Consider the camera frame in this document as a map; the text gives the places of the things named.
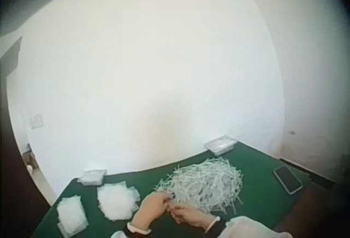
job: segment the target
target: smartphone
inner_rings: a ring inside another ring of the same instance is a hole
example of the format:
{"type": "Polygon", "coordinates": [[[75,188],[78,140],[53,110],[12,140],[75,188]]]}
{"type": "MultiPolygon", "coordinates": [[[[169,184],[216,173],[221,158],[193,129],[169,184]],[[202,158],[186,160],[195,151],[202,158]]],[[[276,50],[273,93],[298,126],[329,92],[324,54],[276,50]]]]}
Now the smartphone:
{"type": "Polygon", "coordinates": [[[301,181],[292,173],[287,166],[282,166],[273,171],[283,188],[288,194],[294,194],[302,189],[301,181]]]}

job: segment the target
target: green tablecloth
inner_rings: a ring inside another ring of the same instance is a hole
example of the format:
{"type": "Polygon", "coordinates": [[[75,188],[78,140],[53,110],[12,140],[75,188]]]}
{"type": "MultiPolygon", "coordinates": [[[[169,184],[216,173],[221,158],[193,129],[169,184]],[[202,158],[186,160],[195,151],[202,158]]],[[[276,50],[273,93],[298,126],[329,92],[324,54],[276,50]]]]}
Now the green tablecloth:
{"type": "MultiPolygon", "coordinates": [[[[151,170],[106,176],[104,182],[116,183],[126,181],[128,187],[134,186],[139,191],[142,200],[152,192],[158,181],[161,178],[165,178],[176,166],[182,167],[198,164],[212,157],[213,155],[207,151],[186,160],[151,170]]],[[[236,144],[235,148],[224,154],[223,157],[229,159],[244,174],[243,189],[240,194],[244,205],[240,205],[238,202],[235,203],[237,216],[247,216],[273,229],[303,193],[303,190],[301,190],[293,195],[288,195],[273,175],[273,170],[284,165],[284,163],[243,143],[236,144]]],[[[310,182],[308,175],[297,169],[291,169],[305,188],[310,182]]],[[[57,228],[58,215],[56,207],[62,198],[68,198],[73,195],[81,196],[81,203],[84,206],[87,221],[89,222],[89,226],[75,237],[110,237],[114,232],[121,230],[127,223],[126,220],[111,222],[105,218],[98,208],[97,188],[85,187],[78,183],[77,179],[73,179],[44,217],[32,237],[62,237],[57,228]]],[[[227,214],[219,213],[218,215],[226,219],[234,217],[232,209],[228,209],[227,214]]],[[[201,237],[202,233],[201,230],[196,228],[177,225],[167,214],[156,220],[151,229],[155,238],[195,238],[201,237]]]]}

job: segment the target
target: hand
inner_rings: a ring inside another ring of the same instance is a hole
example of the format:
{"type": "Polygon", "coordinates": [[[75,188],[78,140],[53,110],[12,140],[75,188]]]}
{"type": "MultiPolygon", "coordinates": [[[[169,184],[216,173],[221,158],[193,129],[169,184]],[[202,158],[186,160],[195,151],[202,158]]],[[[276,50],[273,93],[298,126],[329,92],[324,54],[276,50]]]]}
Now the hand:
{"type": "Polygon", "coordinates": [[[206,214],[187,204],[169,204],[168,211],[170,211],[176,223],[185,222],[194,227],[201,227],[204,230],[215,220],[215,216],[206,214]]]}
{"type": "Polygon", "coordinates": [[[149,194],[142,201],[140,209],[131,221],[131,225],[141,230],[148,230],[150,224],[165,212],[167,205],[167,193],[149,194]]]}

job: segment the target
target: white wall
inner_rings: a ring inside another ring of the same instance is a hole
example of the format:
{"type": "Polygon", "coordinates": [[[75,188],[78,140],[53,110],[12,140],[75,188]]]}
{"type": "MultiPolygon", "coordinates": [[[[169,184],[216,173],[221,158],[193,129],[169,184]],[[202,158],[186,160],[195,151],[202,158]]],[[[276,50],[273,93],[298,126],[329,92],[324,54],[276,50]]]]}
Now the white wall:
{"type": "Polygon", "coordinates": [[[350,152],[350,30],[340,0],[255,0],[281,68],[281,156],[330,179],[350,152]]]}
{"type": "Polygon", "coordinates": [[[20,153],[27,151],[27,132],[22,119],[22,110],[20,106],[21,99],[18,93],[18,74],[17,68],[14,69],[6,78],[7,100],[12,124],[13,133],[20,153]]]}
{"type": "Polygon", "coordinates": [[[272,39],[253,0],[54,0],[22,35],[22,112],[54,191],[183,159],[228,134],[278,152],[284,100],[272,39]]]}

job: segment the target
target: white electrical outlet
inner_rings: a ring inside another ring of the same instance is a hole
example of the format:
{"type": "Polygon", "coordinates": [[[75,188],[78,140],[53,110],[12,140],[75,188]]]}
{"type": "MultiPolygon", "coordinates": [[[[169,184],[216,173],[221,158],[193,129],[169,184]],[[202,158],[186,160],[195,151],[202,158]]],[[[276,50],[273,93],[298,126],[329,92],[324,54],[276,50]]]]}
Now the white electrical outlet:
{"type": "Polygon", "coordinates": [[[32,130],[44,126],[43,117],[40,114],[30,117],[28,121],[32,130]]]}

